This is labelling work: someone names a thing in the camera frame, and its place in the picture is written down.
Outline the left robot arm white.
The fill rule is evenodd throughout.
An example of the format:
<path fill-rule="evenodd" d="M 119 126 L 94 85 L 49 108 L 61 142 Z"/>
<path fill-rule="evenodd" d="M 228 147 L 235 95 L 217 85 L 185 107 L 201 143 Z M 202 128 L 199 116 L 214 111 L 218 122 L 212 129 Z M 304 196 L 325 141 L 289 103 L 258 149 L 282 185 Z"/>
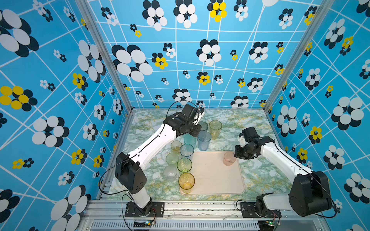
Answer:
<path fill-rule="evenodd" d="M 182 111 L 168 115 L 160 128 L 143 144 L 128 154 L 120 153 L 116 158 L 115 177 L 132 195 L 134 204 L 143 213 L 151 206 L 152 199 L 145 189 L 147 182 L 144 170 L 150 161 L 167 144 L 177 137 L 200 133 L 199 122 L 205 114 L 201 106 L 186 104 Z"/>

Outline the short yellow cup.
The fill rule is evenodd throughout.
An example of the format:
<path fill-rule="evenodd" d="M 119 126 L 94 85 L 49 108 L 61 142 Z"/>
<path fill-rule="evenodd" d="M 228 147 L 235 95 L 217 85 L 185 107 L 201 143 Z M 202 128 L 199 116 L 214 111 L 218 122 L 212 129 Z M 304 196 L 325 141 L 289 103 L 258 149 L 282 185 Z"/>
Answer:
<path fill-rule="evenodd" d="M 180 152 L 181 146 L 182 146 L 182 143 L 180 141 L 178 141 L 178 140 L 172 141 L 171 142 L 171 145 L 170 145 L 171 150 L 173 152 L 177 152 L 177 153 Z"/>

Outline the yellow tall glass front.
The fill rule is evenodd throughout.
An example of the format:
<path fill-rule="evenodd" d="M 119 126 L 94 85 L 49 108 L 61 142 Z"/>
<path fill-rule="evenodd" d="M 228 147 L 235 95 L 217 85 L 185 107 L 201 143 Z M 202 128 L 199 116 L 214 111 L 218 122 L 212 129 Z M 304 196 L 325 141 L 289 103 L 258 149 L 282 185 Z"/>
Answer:
<path fill-rule="evenodd" d="M 195 177 L 191 173 L 183 173 L 178 179 L 178 184 L 183 193 L 190 193 L 195 185 Z"/>

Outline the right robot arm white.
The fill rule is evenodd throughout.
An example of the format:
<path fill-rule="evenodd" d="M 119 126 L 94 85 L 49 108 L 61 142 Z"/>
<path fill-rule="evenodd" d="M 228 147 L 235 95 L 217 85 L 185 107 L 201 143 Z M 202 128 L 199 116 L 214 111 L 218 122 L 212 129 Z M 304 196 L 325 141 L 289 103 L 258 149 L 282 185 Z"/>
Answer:
<path fill-rule="evenodd" d="M 256 213 L 265 217 L 274 210 L 294 211 L 306 217 L 332 208 L 329 180 L 325 173 L 313 171 L 293 159 L 269 136 L 261 137 L 249 127 L 239 134 L 235 158 L 254 159 L 262 156 L 274 164 L 292 183 L 289 193 L 265 193 L 257 196 Z"/>

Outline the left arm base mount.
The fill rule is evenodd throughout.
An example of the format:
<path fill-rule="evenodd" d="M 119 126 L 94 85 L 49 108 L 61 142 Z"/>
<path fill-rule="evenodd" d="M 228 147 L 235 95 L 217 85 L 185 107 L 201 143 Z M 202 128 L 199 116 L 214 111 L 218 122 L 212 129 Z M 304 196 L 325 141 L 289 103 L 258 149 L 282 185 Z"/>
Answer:
<path fill-rule="evenodd" d="M 150 201 L 144 208 L 140 208 L 134 202 L 128 202 L 126 209 L 124 209 L 124 215 L 129 218 L 162 218 L 164 209 L 164 202 Z"/>

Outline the green tall glass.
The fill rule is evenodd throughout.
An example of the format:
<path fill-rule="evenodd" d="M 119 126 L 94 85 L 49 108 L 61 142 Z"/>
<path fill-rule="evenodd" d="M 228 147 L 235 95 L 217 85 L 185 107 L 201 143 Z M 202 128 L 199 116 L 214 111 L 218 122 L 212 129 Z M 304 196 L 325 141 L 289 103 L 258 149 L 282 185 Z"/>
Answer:
<path fill-rule="evenodd" d="M 181 172 L 181 173 L 186 173 L 186 172 L 190 172 L 192 167 L 193 167 L 193 164 L 192 164 L 192 161 L 188 158 L 181 158 L 180 160 L 178 160 L 177 162 L 177 169 Z"/>

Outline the short clear dimpled cup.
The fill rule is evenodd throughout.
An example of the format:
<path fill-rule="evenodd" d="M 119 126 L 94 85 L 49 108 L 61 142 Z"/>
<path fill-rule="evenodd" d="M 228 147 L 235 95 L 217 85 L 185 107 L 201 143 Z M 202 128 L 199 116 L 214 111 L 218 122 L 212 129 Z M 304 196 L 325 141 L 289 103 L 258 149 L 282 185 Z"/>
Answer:
<path fill-rule="evenodd" d="M 168 165 L 163 171 L 164 178 L 168 181 L 177 180 L 178 170 L 175 165 Z"/>

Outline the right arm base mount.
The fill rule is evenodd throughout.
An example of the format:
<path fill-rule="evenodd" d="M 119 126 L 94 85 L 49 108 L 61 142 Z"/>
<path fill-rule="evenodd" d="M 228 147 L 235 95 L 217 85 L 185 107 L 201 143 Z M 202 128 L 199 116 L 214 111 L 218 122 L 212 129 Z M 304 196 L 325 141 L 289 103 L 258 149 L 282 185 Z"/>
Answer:
<path fill-rule="evenodd" d="M 269 210 L 264 215 L 258 215 L 256 212 L 255 203 L 251 202 L 238 202 L 237 209 L 242 213 L 243 218 L 270 218 L 278 219 L 281 218 L 281 212 L 278 210 Z"/>

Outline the yellow tall glass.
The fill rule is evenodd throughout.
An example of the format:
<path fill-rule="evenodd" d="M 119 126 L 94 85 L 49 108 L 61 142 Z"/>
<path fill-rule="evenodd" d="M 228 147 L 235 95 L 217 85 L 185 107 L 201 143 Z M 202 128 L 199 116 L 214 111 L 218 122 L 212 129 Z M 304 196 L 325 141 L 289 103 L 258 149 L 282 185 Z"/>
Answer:
<path fill-rule="evenodd" d="M 195 185 L 195 177 L 191 173 L 183 173 L 178 179 L 178 184 L 183 193 L 190 193 Z"/>
<path fill-rule="evenodd" d="M 212 140 L 215 140 L 218 138 L 221 132 L 222 126 L 223 126 L 222 123 L 218 120 L 212 120 L 209 123 L 210 134 L 211 134 Z"/>

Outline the short pink dimpled cup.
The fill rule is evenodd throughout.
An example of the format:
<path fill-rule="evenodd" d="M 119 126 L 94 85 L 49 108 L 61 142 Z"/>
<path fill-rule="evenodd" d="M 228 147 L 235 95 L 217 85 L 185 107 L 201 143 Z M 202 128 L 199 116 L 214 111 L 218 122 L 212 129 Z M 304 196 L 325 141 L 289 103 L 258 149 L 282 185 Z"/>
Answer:
<path fill-rule="evenodd" d="M 224 153 L 224 156 L 223 156 L 224 165 L 231 166 L 235 163 L 235 161 L 236 161 L 236 157 L 235 157 L 234 152 L 228 151 Z"/>

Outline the blue clear tall glass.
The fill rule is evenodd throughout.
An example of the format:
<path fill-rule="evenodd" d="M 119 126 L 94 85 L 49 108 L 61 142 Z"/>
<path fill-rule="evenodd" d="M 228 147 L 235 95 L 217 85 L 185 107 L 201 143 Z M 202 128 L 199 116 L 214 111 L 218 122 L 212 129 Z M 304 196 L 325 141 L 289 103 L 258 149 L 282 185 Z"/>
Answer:
<path fill-rule="evenodd" d="M 194 147 L 190 144 L 183 144 L 180 148 L 180 155 L 182 158 L 192 159 L 194 155 Z"/>

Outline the short green cup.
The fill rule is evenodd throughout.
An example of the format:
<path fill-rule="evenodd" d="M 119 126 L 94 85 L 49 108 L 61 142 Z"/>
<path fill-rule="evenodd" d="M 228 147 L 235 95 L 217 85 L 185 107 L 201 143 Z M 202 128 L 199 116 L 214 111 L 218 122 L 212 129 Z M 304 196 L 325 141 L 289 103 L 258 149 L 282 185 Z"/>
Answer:
<path fill-rule="evenodd" d="M 179 157 L 179 153 L 171 152 L 166 156 L 166 163 L 171 167 L 176 167 Z"/>

